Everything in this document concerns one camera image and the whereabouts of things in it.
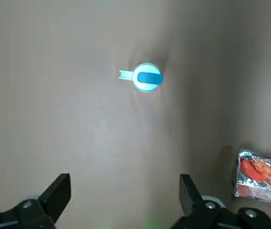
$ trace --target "plastic wrapper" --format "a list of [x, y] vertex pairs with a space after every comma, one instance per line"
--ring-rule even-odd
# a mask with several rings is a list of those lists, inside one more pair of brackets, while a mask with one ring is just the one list
[[234, 196], [271, 202], [271, 159], [240, 150], [236, 170]]

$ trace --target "blue toy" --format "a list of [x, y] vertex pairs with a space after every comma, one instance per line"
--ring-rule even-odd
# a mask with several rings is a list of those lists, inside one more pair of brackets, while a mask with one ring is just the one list
[[119, 78], [133, 81], [141, 92], [152, 92], [163, 82], [160, 70], [152, 63], [142, 63], [133, 72], [120, 71]]

